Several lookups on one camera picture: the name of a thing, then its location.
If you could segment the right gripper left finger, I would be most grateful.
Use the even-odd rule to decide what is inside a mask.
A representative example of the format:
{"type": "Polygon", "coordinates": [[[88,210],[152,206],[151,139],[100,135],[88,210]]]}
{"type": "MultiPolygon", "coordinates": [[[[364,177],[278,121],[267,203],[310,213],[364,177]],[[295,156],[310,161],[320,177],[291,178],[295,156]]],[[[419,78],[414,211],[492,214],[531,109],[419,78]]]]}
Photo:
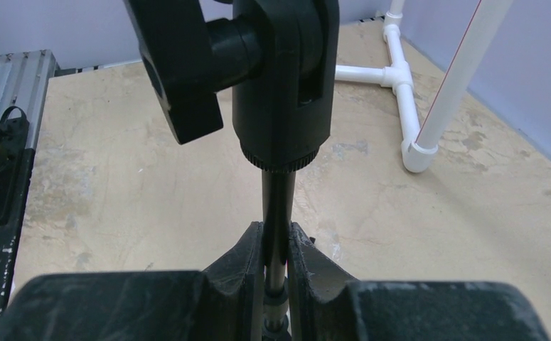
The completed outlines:
{"type": "Polygon", "coordinates": [[[202,271],[38,276],[0,317],[0,340],[259,340],[262,230],[202,271]]]}

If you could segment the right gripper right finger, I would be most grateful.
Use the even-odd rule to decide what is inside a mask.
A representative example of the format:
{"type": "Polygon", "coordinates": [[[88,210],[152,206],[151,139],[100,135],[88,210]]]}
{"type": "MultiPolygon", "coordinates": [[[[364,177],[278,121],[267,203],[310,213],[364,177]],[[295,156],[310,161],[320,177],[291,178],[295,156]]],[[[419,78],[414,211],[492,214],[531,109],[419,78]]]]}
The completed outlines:
{"type": "Polygon", "coordinates": [[[531,302],[490,281],[360,281],[289,230],[294,340],[547,340],[531,302]]]}

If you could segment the black tripod microphone stand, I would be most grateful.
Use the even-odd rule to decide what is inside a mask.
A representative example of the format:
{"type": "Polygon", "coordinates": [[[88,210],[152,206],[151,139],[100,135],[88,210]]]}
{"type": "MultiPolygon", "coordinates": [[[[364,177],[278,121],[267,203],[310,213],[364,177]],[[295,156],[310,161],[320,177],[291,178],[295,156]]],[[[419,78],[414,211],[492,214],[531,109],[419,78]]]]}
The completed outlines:
{"type": "Polygon", "coordinates": [[[189,340],[288,340],[287,272],[296,173],[331,133],[337,1],[233,1],[207,21],[198,1],[126,1],[150,82],[179,144],[232,126],[262,173],[262,221],[206,268],[189,340]]]}

